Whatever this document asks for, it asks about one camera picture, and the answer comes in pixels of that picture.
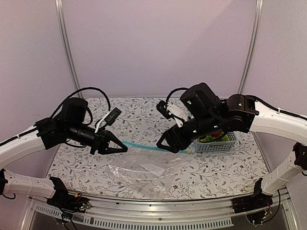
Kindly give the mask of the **clear zip top bag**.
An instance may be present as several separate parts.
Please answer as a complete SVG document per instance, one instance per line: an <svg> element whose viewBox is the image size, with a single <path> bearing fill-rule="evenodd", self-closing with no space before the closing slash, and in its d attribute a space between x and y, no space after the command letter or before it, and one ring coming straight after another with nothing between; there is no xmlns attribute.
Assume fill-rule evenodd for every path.
<svg viewBox="0 0 307 230"><path fill-rule="evenodd" d="M128 151L107 164L108 175L150 200L161 201L166 198L188 154L185 151L171 153L128 141L123 143Z"/></svg>

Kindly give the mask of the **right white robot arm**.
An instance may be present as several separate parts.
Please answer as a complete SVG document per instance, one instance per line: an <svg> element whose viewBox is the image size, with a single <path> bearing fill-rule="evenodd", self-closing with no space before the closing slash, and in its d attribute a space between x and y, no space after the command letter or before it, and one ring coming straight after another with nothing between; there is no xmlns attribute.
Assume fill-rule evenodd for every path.
<svg viewBox="0 0 307 230"><path fill-rule="evenodd" d="M296 175L307 169L307 118L276 108L254 95L233 94L221 100L202 82L183 87L180 101L192 118L168 101L160 101L157 110L176 124L165 131L157 147L172 153L185 150L197 139L216 132L260 132L296 142L288 157L270 174L260 178L248 199L252 209L263 205Z"/></svg>

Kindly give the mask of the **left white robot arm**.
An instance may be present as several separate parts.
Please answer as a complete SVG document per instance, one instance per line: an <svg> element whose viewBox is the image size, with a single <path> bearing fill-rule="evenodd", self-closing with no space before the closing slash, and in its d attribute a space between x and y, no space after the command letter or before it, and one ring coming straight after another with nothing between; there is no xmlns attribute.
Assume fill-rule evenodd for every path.
<svg viewBox="0 0 307 230"><path fill-rule="evenodd" d="M84 123L91 111L81 98L67 98L55 117L47 117L23 133L0 144L0 194L24 194L53 199L61 208L71 204L69 192L60 178L36 178L15 174L5 167L32 153L51 149L68 140L90 148L90 154L101 155L127 152L128 148L105 127L91 128Z"/></svg>

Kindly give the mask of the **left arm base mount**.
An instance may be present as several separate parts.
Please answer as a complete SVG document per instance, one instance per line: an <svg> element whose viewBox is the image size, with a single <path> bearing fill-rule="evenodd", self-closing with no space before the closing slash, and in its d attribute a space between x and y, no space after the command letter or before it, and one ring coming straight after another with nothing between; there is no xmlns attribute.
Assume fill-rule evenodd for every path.
<svg viewBox="0 0 307 230"><path fill-rule="evenodd" d="M69 229L64 223L64 218L66 217L76 230L77 227L72 220L73 214L77 212L84 213L89 209L91 207L89 199L83 197L82 193L69 194L65 184L59 178L49 177L49 179L53 183L55 193L51 198L47 198L47 204L58 208L62 212L62 225L65 229Z"/></svg>

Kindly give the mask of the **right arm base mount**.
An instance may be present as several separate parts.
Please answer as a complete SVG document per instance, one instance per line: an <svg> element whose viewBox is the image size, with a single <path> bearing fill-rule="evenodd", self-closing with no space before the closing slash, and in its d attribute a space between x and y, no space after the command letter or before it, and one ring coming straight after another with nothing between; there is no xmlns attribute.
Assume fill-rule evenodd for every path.
<svg viewBox="0 0 307 230"><path fill-rule="evenodd" d="M253 225L264 224L274 219L274 217L279 212L279 209L281 206L281 194L280 194L279 189L282 186L280 186L277 189L278 199L279 199L277 209L275 213L272 215L272 217L268 219L268 212L272 211L271 205L273 204L273 201L272 201L272 195L265 195L262 192L262 188L261 188L262 181L263 181L263 178L260 178L255 182L253 193L251 195L241 196L241 197L233 198L231 200L232 208L236 214L246 212L246 211L252 211L257 208L268 207L268 210L264 210L263 216L259 219L256 219L257 214L248 214L246 216L247 220Z"/></svg>

